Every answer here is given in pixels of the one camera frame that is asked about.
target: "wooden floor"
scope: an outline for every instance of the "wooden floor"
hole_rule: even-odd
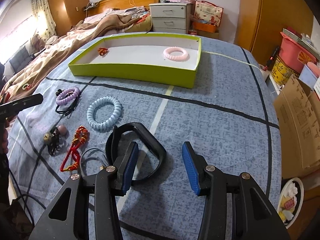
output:
[[[318,208],[320,208],[320,186],[305,191],[300,214],[288,229],[291,240],[297,240],[299,238],[316,214]]]

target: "light blue spiral hair tie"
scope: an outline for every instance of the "light blue spiral hair tie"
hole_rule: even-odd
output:
[[[105,122],[96,122],[93,118],[93,112],[99,107],[103,106],[106,103],[111,103],[115,106],[113,114]],[[116,121],[119,119],[121,113],[121,104],[118,99],[115,97],[103,97],[94,101],[87,110],[87,120],[90,126],[96,131],[105,131],[112,128]]]

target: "wooden wardrobe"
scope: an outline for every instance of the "wooden wardrobe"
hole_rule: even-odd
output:
[[[57,35],[63,36],[80,20],[84,20],[89,0],[48,0],[52,17],[56,23]]]
[[[265,65],[288,26],[311,36],[313,13],[304,0],[240,0],[235,44]]]

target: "red can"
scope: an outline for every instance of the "red can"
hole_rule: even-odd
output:
[[[197,35],[197,31],[196,30],[189,30],[188,32],[190,35]]]

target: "wooden headboard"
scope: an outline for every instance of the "wooden headboard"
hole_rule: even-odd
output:
[[[159,0],[101,0],[98,7],[88,10],[88,16],[102,13],[107,8],[120,8],[120,10],[135,6],[149,8],[150,3],[157,2],[159,2]]]

